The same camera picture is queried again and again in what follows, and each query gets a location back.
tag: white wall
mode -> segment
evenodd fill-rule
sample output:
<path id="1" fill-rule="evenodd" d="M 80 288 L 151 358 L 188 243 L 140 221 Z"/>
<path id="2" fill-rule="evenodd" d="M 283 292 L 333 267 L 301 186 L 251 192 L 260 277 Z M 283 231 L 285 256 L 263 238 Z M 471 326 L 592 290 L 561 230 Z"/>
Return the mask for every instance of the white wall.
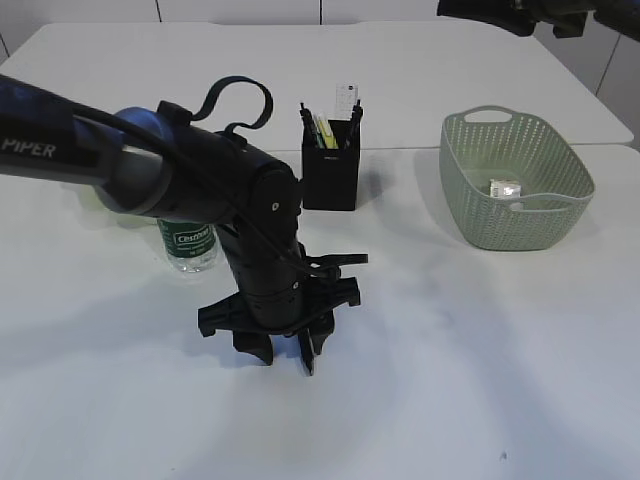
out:
<path id="1" fill-rule="evenodd" d="M 325 24 L 368 20 L 434 20 L 438 0 L 322 0 Z"/>
<path id="2" fill-rule="evenodd" d="M 157 22 L 155 0 L 0 0 L 0 33 L 9 53 L 53 22 Z"/>
<path id="3" fill-rule="evenodd" d="M 620 118 L 636 138 L 640 148 L 640 42 L 620 39 L 598 98 Z"/>
<path id="4" fill-rule="evenodd" d="M 320 23 L 320 0 L 159 0 L 165 22 Z"/>
<path id="5" fill-rule="evenodd" d="M 552 30 L 551 25 L 538 25 L 535 36 L 591 93 L 596 93 L 620 35 L 593 18 L 589 18 L 581 38 L 558 39 Z"/>

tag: bottle label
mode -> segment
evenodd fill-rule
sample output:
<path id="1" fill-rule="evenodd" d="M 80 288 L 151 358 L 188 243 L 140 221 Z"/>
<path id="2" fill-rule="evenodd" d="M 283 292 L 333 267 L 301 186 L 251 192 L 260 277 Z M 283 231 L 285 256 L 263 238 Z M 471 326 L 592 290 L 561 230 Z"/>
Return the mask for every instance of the bottle label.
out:
<path id="1" fill-rule="evenodd" d="M 158 227 L 167 253 L 177 258 L 199 257 L 216 244 L 211 225 L 158 220 Z"/>

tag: basket handle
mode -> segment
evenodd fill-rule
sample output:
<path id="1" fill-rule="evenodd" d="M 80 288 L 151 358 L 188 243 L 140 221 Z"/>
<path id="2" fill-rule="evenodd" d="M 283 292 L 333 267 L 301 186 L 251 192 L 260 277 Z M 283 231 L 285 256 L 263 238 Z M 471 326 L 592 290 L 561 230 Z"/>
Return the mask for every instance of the basket handle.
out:
<path id="1" fill-rule="evenodd" d="M 507 115 L 510 115 L 509 120 L 503 120 L 503 121 L 491 122 L 491 123 L 506 123 L 506 122 L 510 122 L 515 115 L 519 114 L 519 112 L 516 112 L 515 110 L 511 110 L 511 109 L 509 109 L 507 107 L 500 107 L 498 105 L 484 105 L 484 106 L 481 106 L 481 107 L 475 107 L 475 108 L 472 108 L 470 110 L 466 110 L 464 112 L 460 112 L 458 115 L 460 115 L 462 117 L 462 119 L 467 123 L 487 123 L 487 122 L 471 122 L 471 121 L 467 120 L 467 117 L 469 115 L 472 115 L 472 114 L 478 113 L 478 112 L 502 112 L 502 113 L 506 113 Z"/>
<path id="2" fill-rule="evenodd" d="M 528 200 L 551 200 L 555 202 L 567 203 L 566 207 L 561 208 L 550 208 L 547 210 L 525 210 L 516 208 L 516 205 L 522 204 Z M 540 212 L 564 212 L 571 205 L 576 205 L 578 203 L 582 203 L 583 200 L 568 197 L 566 195 L 560 195 L 558 193 L 534 193 L 532 195 L 525 195 L 524 197 L 516 197 L 516 198 L 506 198 L 501 199 L 500 202 L 507 205 L 511 210 L 518 213 L 540 213 Z"/>

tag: white table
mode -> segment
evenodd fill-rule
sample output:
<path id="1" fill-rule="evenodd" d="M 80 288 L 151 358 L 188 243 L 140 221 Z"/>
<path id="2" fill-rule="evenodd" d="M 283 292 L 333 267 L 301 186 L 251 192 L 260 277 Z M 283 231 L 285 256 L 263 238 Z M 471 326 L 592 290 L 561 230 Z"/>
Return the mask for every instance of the white table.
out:
<path id="1" fill-rule="evenodd" d="M 275 98 L 270 123 L 248 134 L 268 150 L 299 150 L 299 102 L 331 116 L 344 82 L 360 86 L 364 148 L 438 147 L 446 115 L 487 104 L 539 115 L 570 143 L 633 139 L 537 40 L 466 21 L 54 24 L 0 73 L 111 112 L 161 99 L 195 111 L 214 81 L 248 75 Z M 253 121 L 261 108 L 255 87 L 233 87 L 203 126 Z"/>
<path id="2" fill-rule="evenodd" d="M 358 210 L 301 217 L 371 259 L 312 378 L 200 338 L 223 260 L 185 281 L 154 226 L 0 177 L 0 479 L 637 479 L 640 154 L 577 151 L 596 196 L 533 253 L 461 239 L 437 150 L 365 153 Z"/>

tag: black strap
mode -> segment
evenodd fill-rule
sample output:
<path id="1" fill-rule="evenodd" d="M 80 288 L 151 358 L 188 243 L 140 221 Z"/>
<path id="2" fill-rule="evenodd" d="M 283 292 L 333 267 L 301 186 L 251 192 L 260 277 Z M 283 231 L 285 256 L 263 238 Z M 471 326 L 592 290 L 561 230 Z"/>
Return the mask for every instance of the black strap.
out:
<path id="1" fill-rule="evenodd" d="M 260 82 L 256 82 L 255 80 L 250 79 L 249 77 L 243 77 L 240 75 L 235 75 L 231 77 L 225 77 L 218 80 L 213 86 L 209 89 L 209 93 L 207 93 L 207 98 L 204 99 L 204 103 L 202 104 L 202 108 L 200 111 L 193 115 L 192 120 L 197 122 L 199 120 L 204 120 L 211 112 L 213 112 L 213 108 L 216 106 L 216 102 L 218 101 L 218 97 L 222 90 L 231 85 L 232 83 L 250 83 L 252 85 L 256 85 L 262 93 L 264 94 L 264 109 L 262 110 L 262 114 L 258 117 L 258 120 L 251 125 L 247 125 L 243 122 L 234 122 L 227 125 L 227 128 L 224 129 L 225 133 L 231 134 L 233 133 L 233 129 L 236 127 L 244 127 L 250 128 L 251 130 L 257 130 L 265 125 L 271 118 L 271 114 L 273 113 L 273 97 L 271 96 L 271 92 L 267 90 L 267 87 L 262 85 Z"/>

